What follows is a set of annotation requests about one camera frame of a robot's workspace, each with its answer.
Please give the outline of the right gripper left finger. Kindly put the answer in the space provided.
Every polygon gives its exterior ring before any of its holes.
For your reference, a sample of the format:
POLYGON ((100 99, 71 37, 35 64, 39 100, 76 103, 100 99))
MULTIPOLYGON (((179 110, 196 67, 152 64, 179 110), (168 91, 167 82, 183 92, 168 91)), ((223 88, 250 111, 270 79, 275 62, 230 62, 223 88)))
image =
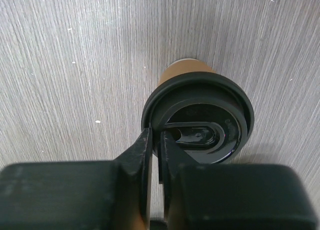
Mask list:
POLYGON ((16 163, 0 172, 3 230, 147 230, 153 133, 114 160, 16 163))

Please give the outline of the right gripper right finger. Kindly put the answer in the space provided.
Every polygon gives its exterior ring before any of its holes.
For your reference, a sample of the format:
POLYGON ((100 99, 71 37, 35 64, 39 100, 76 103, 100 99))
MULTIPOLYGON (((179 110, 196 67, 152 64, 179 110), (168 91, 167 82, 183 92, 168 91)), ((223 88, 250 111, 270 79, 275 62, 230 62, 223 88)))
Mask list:
POLYGON ((163 131, 158 150, 170 230, 315 230, 296 172, 278 164, 203 164, 163 131))

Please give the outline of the black coffee cup lid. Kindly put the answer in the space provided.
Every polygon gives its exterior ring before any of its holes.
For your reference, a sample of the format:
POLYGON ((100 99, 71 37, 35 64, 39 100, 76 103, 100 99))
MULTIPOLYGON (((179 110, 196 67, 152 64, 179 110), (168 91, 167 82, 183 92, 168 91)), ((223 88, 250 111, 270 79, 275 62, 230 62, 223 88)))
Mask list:
POLYGON ((246 93, 217 73, 184 73, 161 83, 147 99, 141 128, 152 127, 155 155, 160 135, 168 131, 175 144, 203 164, 234 158, 249 140, 255 114, 246 93))

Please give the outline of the brown paper coffee cup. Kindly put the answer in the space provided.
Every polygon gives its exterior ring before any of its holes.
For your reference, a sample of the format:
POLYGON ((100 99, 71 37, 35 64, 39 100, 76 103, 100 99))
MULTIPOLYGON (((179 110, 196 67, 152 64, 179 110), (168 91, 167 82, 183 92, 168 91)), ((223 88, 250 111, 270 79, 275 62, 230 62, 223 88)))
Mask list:
POLYGON ((183 58, 171 63, 160 76, 158 87, 171 78, 193 72, 215 73, 205 62, 194 58, 183 58))

